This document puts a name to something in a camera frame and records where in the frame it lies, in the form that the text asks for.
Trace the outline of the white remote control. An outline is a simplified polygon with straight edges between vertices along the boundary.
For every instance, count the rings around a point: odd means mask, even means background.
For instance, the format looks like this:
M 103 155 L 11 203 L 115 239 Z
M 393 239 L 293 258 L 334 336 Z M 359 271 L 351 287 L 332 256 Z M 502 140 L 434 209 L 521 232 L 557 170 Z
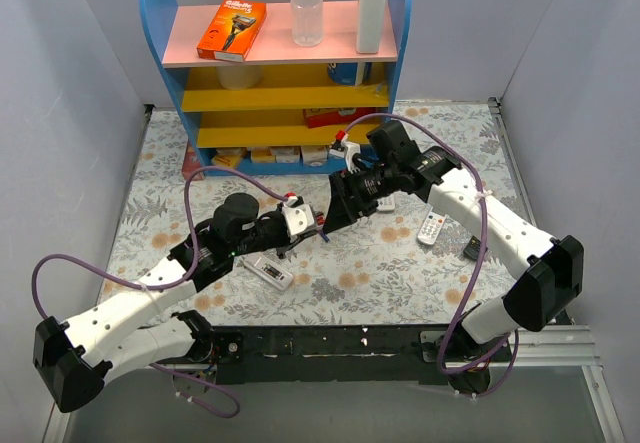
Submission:
M 279 291 L 286 290 L 293 282 L 293 275 L 279 263 L 262 255 L 250 254 L 242 259 L 243 266 Z

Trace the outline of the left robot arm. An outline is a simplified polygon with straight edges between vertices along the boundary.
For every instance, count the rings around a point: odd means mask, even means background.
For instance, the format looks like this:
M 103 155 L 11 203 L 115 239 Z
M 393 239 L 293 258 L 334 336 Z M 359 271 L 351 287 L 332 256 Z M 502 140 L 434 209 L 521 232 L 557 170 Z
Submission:
M 159 361 L 217 355 L 213 327 L 198 312 L 150 320 L 229 274 L 237 257 L 271 249 L 284 256 L 315 232 L 315 213 L 301 197 L 261 213 L 254 197 L 234 193 L 125 291 L 63 321 L 45 315 L 33 363 L 58 410 L 76 411 L 113 380 Z

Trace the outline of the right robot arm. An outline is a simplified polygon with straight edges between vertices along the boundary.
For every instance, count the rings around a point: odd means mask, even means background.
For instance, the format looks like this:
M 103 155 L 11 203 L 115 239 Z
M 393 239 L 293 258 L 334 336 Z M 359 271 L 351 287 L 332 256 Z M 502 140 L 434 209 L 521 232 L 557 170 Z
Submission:
M 443 145 L 420 149 L 398 120 L 367 138 L 375 159 L 329 176 L 324 232 L 350 226 L 372 215 L 380 199 L 404 192 L 478 238 L 515 280 L 456 323 L 452 346 L 460 358 L 479 358 L 489 341 L 516 329 L 541 331 L 581 293 L 584 247 L 575 237 L 557 239 L 526 222 L 484 189 L 461 157 Z

